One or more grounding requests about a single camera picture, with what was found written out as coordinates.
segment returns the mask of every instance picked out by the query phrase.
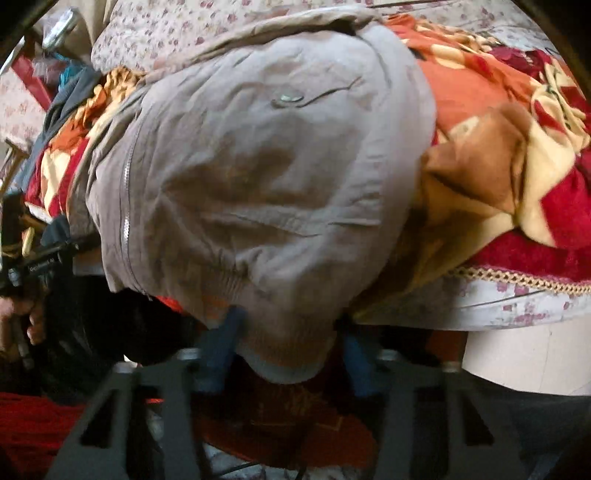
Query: pillow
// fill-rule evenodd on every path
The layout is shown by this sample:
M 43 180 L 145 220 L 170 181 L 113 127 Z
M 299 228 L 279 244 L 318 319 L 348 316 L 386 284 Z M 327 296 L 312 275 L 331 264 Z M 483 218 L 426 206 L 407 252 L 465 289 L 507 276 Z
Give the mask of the pillow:
M 151 70 L 158 57 L 249 23 L 259 12 L 284 15 L 361 2 L 370 5 L 373 0 L 119 0 L 92 50 L 92 64 L 103 72 L 120 64 Z

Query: zipper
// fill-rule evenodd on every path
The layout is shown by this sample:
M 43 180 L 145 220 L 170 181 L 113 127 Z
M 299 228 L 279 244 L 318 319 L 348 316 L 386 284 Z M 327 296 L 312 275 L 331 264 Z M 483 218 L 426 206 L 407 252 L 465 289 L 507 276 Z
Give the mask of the zipper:
M 135 144 L 139 138 L 139 132 L 141 130 L 142 125 L 139 126 L 137 133 L 135 134 L 134 142 L 129 149 L 129 154 L 125 159 L 125 165 L 123 168 L 123 183 L 125 189 L 125 195 L 127 195 L 127 208 L 125 209 L 125 216 L 123 219 L 123 225 L 121 228 L 121 253 L 124 258 L 124 263 L 127 269 L 128 274 L 131 276 L 132 280 L 135 282 L 136 288 L 139 290 L 140 293 L 146 295 L 150 300 L 152 297 L 146 292 L 141 285 L 139 284 L 138 279 L 134 274 L 134 270 L 131 267 L 131 260 L 129 259 L 129 234 L 131 233 L 131 192 L 129 189 L 129 174 L 131 172 L 131 160 L 135 151 Z

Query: pink floral fabric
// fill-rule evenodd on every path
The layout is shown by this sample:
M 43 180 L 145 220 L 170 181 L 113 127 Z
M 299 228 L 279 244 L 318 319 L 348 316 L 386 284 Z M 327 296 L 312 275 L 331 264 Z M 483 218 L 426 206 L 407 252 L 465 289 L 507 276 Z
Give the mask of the pink floral fabric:
M 43 127 L 45 111 L 12 69 L 0 76 L 0 141 L 9 139 L 26 151 Z
M 211 462 L 213 472 L 230 470 L 245 463 L 244 460 L 240 460 L 211 445 L 205 444 L 204 449 Z M 362 477 L 361 473 L 361 471 L 348 466 L 310 468 L 304 473 L 302 480 L 359 480 Z M 294 470 L 255 465 L 228 473 L 223 477 L 228 480 L 286 480 L 296 478 L 297 474 L 298 472 Z
M 387 0 L 119 0 L 98 38 L 92 63 L 107 72 L 122 64 L 151 70 L 154 60 L 251 22 L 262 12 L 286 14 L 344 4 L 378 6 Z M 511 0 L 445 0 L 382 8 L 436 23 L 487 31 L 518 48 L 553 48 L 542 30 Z
M 442 277 L 376 312 L 371 323 L 434 330 L 491 330 L 569 320 L 591 312 L 591 296 L 520 285 Z

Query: person's hand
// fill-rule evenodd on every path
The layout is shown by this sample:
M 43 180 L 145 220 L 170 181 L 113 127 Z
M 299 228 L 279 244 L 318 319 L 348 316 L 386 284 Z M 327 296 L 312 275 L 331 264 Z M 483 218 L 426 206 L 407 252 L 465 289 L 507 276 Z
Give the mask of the person's hand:
M 31 325 L 27 328 L 27 336 L 32 345 L 38 345 L 45 340 L 45 317 L 43 298 L 37 301 L 14 297 L 0 297 L 0 352 L 14 361 L 18 348 L 14 343 L 12 332 L 13 317 L 29 315 Z

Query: gold fringe trim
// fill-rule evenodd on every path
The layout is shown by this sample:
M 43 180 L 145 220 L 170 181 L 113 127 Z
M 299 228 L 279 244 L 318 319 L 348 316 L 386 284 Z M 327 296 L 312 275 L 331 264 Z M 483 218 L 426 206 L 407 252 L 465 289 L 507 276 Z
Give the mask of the gold fringe trim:
M 522 287 L 537 288 L 539 290 L 550 290 L 555 293 L 566 293 L 568 295 L 587 295 L 591 293 L 591 283 L 562 283 L 546 278 L 533 277 L 531 275 L 493 270 L 492 268 L 479 267 L 457 267 L 448 273 L 451 277 L 469 278 L 471 280 L 489 280 L 504 283 L 514 283 Z

